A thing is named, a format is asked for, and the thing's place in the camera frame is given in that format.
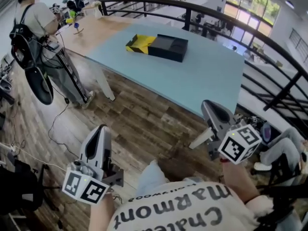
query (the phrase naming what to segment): red bracelet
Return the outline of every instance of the red bracelet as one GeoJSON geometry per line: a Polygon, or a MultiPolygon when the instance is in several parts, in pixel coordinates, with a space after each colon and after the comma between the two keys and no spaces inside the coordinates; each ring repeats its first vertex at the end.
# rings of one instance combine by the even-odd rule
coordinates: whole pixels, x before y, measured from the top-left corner
{"type": "Polygon", "coordinates": [[[220,158],[219,160],[220,160],[220,162],[222,162],[222,163],[228,163],[228,162],[230,162],[230,160],[227,159],[227,158],[225,158],[225,159],[220,158]]]}

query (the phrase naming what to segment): black box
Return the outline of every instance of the black box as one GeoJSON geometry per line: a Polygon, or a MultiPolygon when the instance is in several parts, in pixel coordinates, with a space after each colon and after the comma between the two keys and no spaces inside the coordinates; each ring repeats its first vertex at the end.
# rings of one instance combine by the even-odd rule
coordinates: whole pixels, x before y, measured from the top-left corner
{"type": "Polygon", "coordinates": [[[157,38],[148,47],[149,55],[183,62],[188,40],[157,34],[157,38]]]}

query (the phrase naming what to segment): ceiling light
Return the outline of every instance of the ceiling light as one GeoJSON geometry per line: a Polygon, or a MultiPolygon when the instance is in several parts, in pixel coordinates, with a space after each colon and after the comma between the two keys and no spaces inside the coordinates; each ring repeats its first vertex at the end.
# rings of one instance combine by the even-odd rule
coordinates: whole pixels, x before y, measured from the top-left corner
{"type": "Polygon", "coordinates": [[[291,9],[294,9],[294,5],[292,4],[291,1],[287,0],[285,1],[286,5],[288,5],[291,9]]]}

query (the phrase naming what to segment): backpack strap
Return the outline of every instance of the backpack strap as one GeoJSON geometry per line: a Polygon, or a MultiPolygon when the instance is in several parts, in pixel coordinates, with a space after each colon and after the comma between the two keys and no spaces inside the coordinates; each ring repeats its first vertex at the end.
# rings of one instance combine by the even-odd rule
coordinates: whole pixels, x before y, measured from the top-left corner
{"type": "MultiPolygon", "coordinates": [[[[30,9],[30,7],[31,7],[32,5],[33,5],[33,4],[30,4],[30,5],[28,5],[28,6],[25,8],[25,10],[24,10],[24,12],[23,12],[23,15],[21,16],[21,19],[20,19],[20,23],[19,23],[19,24],[21,24],[21,23],[24,22],[24,20],[25,20],[25,15],[26,15],[28,9],[30,9]]],[[[14,26],[15,26],[15,25],[17,25],[16,18],[14,19],[14,26]]]]}

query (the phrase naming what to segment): white marker cube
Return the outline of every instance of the white marker cube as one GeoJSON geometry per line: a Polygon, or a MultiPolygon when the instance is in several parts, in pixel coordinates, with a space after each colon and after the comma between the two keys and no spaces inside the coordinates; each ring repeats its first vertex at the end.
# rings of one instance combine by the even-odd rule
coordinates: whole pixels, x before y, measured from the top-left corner
{"type": "Polygon", "coordinates": [[[259,133],[251,125],[245,125],[227,132],[218,151],[239,164],[254,153],[261,141],[259,133]]]}
{"type": "Polygon", "coordinates": [[[98,204],[109,189],[109,185],[79,171],[67,169],[62,191],[70,197],[89,205],[98,204]]]}

